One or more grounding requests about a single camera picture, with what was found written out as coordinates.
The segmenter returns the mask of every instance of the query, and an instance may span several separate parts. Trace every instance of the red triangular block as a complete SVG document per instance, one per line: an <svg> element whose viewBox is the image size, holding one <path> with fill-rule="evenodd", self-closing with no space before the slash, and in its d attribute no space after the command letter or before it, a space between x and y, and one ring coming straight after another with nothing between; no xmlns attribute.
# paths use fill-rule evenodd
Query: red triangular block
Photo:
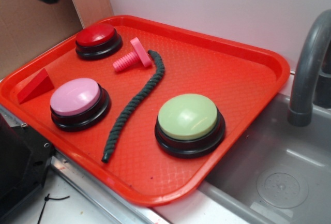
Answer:
<svg viewBox="0 0 331 224"><path fill-rule="evenodd" d="M45 69L42 69L18 94L19 103L22 104L47 91L54 89L54 85Z"/></svg>

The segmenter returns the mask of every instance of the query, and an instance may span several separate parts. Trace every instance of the brown cardboard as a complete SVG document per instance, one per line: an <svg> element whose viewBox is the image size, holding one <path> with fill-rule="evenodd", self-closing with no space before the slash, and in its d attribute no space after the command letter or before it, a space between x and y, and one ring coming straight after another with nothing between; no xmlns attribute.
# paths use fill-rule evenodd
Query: brown cardboard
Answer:
<svg viewBox="0 0 331 224"><path fill-rule="evenodd" d="M72 0L0 0L0 79L81 29Z"/></svg>

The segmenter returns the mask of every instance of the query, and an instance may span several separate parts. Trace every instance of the sink drain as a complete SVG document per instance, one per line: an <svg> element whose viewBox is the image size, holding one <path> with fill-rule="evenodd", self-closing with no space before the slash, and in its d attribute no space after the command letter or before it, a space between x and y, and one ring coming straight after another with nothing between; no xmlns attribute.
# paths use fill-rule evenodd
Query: sink drain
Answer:
<svg viewBox="0 0 331 224"><path fill-rule="evenodd" d="M257 190L268 204L279 208L299 206L308 195L305 179L287 167L275 167L264 171L258 178Z"/></svg>

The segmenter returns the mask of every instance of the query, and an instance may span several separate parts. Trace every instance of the sink basin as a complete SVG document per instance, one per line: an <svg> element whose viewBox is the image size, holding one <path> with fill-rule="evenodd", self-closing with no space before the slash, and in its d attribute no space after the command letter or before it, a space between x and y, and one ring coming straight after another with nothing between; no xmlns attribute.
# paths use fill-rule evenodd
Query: sink basin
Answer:
<svg viewBox="0 0 331 224"><path fill-rule="evenodd" d="M311 124L294 127L288 104L278 94L208 175L213 190L200 190L250 223L329 223L331 111L314 107Z"/></svg>

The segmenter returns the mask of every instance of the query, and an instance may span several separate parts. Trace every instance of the black cable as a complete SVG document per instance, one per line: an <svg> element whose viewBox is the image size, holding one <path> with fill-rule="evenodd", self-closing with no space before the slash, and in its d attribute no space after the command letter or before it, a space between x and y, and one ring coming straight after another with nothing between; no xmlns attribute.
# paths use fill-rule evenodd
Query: black cable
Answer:
<svg viewBox="0 0 331 224"><path fill-rule="evenodd" d="M101 160L104 163L108 163L111 155L113 154L119 134L121 133L121 130L123 129L126 121L130 118L130 115L163 78L165 67L161 56L157 52L152 50L149 50L148 53L154 60L154 63L156 65L156 72L145 84L142 90L131 99L131 101L126 105L126 107L123 109L123 111L117 118L112 130L109 133L106 146L104 147L103 158Z"/></svg>
<svg viewBox="0 0 331 224"><path fill-rule="evenodd" d="M40 224L41 222L41 218L42 218L42 215L43 215L43 211L45 209L45 206L46 206L46 203L49 201L49 200L65 200L65 199L68 199L70 196L67 196L67 197L63 197L63 198L50 198L50 194L48 194L46 197L45 197L45 203L43 204L43 207L42 207L42 210L41 210L41 213L40 213L40 216L39 216L39 219L38 219L38 223L37 224Z"/></svg>

